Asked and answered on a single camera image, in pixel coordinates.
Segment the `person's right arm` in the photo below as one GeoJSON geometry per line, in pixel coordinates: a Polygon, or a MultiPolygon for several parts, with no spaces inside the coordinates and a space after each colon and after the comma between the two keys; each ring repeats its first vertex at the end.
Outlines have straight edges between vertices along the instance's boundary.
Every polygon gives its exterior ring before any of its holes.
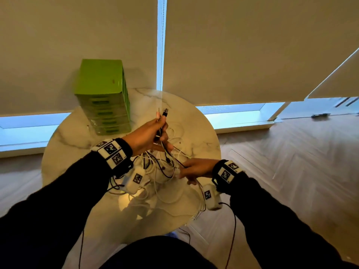
{"type": "Polygon", "coordinates": [[[262,268],[358,268],[342,261],[338,251],[227,160],[192,158],[180,177],[195,184],[200,176],[212,177],[217,190],[231,195],[231,208],[245,227],[250,249],[262,268]]]}

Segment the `wooden floor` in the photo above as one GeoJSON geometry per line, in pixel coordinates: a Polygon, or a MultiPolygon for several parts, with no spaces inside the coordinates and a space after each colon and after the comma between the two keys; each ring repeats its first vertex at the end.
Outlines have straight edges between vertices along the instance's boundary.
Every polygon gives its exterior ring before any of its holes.
{"type": "MultiPolygon", "coordinates": [[[[222,158],[237,162],[276,199],[359,264],[359,117],[285,120],[270,130],[218,135],[222,158]]],[[[227,195],[222,200],[228,202],[227,195]]],[[[232,211],[206,211],[190,225],[191,245],[224,268],[233,235],[232,211]]],[[[178,231],[182,240],[188,235],[178,231]]],[[[237,221],[228,268],[259,268],[237,221]]]]}

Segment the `green lid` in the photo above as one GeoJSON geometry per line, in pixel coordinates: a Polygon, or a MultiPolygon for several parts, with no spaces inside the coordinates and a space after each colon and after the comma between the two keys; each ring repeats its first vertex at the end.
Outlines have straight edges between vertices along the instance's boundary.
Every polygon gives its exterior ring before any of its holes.
{"type": "Polygon", "coordinates": [[[122,61],[83,59],[75,84],[75,94],[114,94],[122,92],[122,61]]]}

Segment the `hand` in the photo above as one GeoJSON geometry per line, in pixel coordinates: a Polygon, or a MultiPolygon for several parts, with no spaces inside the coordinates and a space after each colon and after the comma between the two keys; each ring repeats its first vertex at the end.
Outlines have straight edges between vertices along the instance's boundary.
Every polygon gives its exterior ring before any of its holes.
{"type": "Polygon", "coordinates": [[[209,158],[191,158],[183,163],[186,168],[181,168],[179,178],[186,177],[188,179],[188,185],[196,185],[196,179],[198,177],[212,177],[212,170],[218,161],[219,160],[212,160],[209,158]]]}
{"type": "Polygon", "coordinates": [[[166,129],[168,128],[168,124],[166,123],[166,116],[161,116],[159,120],[153,119],[146,122],[144,125],[122,138],[132,148],[132,156],[140,155],[147,150],[164,152],[161,145],[154,143],[156,133],[160,128],[162,128],[162,136],[159,140],[163,142],[169,152],[172,151],[173,145],[167,141],[168,135],[166,129]]]}

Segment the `black sleeve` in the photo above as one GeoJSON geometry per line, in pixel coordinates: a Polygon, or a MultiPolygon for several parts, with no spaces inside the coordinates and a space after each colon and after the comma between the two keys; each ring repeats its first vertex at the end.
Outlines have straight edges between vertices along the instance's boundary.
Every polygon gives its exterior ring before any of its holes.
{"type": "Polygon", "coordinates": [[[2,268],[63,266],[92,207],[107,191],[110,177],[133,166],[131,147],[122,139],[116,141],[127,158],[114,169],[92,151],[0,218],[2,268]]]}
{"type": "Polygon", "coordinates": [[[231,195],[231,208],[243,223],[248,245],[262,268],[359,268],[342,261],[322,236],[231,163],[218,162],[213,181],[218,191],[231,195]]]}

